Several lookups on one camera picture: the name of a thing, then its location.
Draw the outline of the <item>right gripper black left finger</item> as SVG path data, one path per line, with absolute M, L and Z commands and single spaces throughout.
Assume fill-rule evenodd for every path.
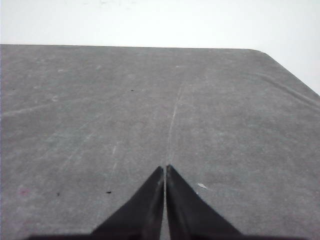
M 158 240 L 164 211 L 164 169 L 157 167 L 134 195 L 91 234 L 102 240 Z

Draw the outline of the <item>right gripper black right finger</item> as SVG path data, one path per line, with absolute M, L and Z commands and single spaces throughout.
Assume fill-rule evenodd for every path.
M 229 240 L 244 236 L 203 201 L 170 164 L 166 166 L 166 208 L 172 240 Z

